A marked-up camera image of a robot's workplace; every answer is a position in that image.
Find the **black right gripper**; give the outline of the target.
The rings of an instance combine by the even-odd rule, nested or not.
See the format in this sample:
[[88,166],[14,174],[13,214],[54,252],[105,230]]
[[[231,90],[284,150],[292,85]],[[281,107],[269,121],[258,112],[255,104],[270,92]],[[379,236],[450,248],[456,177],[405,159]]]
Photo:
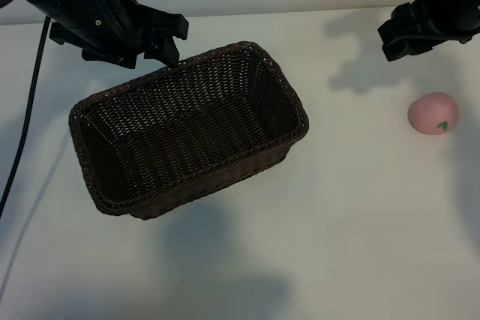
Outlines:
[[407,2],[398,5],[377,31],[388,61],[421,55],[448,40],[466,43],[479,33],[479,0]]

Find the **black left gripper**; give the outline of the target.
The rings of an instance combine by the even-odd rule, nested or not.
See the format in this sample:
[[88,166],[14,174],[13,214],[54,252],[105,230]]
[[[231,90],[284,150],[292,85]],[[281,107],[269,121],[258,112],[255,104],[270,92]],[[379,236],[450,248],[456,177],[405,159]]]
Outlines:
[[140,5],[136,0],[28,1],[54,20],[50,39],[79,47],[86,61],[133,69],[138,55],[143,55],[177,67],[179,51],[173,37],[188,38],[188,21],[181,14]]

